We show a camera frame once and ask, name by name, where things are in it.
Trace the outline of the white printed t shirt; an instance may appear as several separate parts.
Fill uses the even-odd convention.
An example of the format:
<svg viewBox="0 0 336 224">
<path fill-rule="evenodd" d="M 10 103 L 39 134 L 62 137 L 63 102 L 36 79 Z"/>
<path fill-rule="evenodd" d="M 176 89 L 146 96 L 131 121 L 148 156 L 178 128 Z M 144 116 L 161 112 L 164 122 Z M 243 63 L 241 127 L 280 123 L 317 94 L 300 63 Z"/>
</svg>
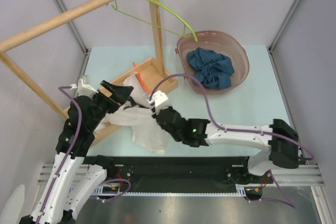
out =
<svg viewBox="0 0 336 224">
<path fill-rule="evenodd" d="M 132 86 L 131 101 L 125 103 L 117 112 L 107 114 L 95 129 L 95 136 L 101 136 L 107 129 L 107 124 L 130 126 L 132 141 L 148 151 L 163 155 L 169 140 L 169 134 L 157 124 L 148 108 L 148 93 L 143 89 L 136 74 L 127 77 L 124 86 Z"/>
</svg>

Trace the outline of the orange clothes hanger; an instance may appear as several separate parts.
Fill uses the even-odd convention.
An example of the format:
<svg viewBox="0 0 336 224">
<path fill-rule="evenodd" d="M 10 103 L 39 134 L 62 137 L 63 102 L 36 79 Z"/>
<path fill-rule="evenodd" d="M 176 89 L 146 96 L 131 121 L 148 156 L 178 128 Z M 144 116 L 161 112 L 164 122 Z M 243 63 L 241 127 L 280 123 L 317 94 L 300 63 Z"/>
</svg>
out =
<svg viewBox="0 0 336 224">
<path fill-rule="evenodd" d="M 135 76 L 136 76 L 140 86 L 142 87 L 142 89 L 147 94 L 151 94 L 150 88 L 147 86 L 147 84 L 144 82 L 143 78 L 141 77 L 141 73 L 140 73 L 140 69 L 139 69 L 138 65 L 135 62 L 133 62 L 133 66 L 135 68 Z"/>
</svg>

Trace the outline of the blue t shirt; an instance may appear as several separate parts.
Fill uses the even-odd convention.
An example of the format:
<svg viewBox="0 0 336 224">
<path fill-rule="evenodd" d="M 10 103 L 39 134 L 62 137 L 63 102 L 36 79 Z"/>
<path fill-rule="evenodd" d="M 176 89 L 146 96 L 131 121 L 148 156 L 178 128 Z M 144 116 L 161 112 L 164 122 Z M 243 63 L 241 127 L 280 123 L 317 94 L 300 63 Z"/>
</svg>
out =
<svg viewBox="0 0 336 224">
<path fill-rule="evenodd" d="M 195 71 L 194 77 L 205 88 L 224 90 L 232 86 L 235 70 L 230 57 L 198 47 L 188 52 L 186 58 Z"/>
</svg>

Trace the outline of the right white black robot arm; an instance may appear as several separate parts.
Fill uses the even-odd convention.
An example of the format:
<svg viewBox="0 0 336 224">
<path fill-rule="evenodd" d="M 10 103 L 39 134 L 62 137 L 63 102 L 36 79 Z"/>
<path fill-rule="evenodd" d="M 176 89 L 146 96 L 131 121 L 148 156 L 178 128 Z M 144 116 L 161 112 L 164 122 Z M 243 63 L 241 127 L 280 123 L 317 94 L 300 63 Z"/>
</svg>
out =
<svg viewBox="0 0 336 224">
<path fill-rule="evenodd" d="M 185 119 L 172 106 L 152 111 L 160 128 L 184 145 L 233 145 L 258 149 L 257 154 L 246 158 L 242 169 L 243 179 L 249 183 L 274 168 L 299 167 L 298 134 L 282 119 L 274 119 L 270 125 L 234 126 L 207 119 Z"/>
</svg>

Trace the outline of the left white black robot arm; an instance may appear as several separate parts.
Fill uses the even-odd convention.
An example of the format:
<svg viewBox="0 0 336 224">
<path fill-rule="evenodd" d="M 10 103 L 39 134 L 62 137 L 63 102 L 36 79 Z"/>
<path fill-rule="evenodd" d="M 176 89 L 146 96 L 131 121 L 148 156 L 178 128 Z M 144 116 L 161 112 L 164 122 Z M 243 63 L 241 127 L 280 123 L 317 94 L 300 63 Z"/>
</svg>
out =
<svg viewBox="0 0 336 224">
<path fill-rule="evenodd" d="M 59 87 L 70 99 L 68 118 L 58 138 L 56 155 L 46 187 L 30 215 L 20 223 L 75 223 L 93 191 L 103 182 L 117 182 L 114 159 L 98 155 L 80 182 L 71 188 L 75 175 L 95 140 L 94 131 L 107 114 L 117 112 L 130 98 L 132 86 L 117 86 L 103 80 L 111 94 L 86 84 L 83 79 Z"/>
</svg>

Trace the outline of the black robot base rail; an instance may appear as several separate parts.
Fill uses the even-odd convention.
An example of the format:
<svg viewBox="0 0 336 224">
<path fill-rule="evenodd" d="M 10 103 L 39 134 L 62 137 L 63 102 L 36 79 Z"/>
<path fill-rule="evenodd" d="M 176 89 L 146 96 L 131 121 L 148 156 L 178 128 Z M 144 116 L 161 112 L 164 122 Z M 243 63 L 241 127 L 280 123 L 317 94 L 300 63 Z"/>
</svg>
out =
<svg viewBox="0 0 336 224">
<path fill-rule="evenodd" d="M 266 173 L 248 173 L 246 157 L 87 157 L 85 164 L 99 164 L 108 178 L 131 183 L 132 193 L 233 193 L 236 185 L 272 183 Z"/>
</svg>

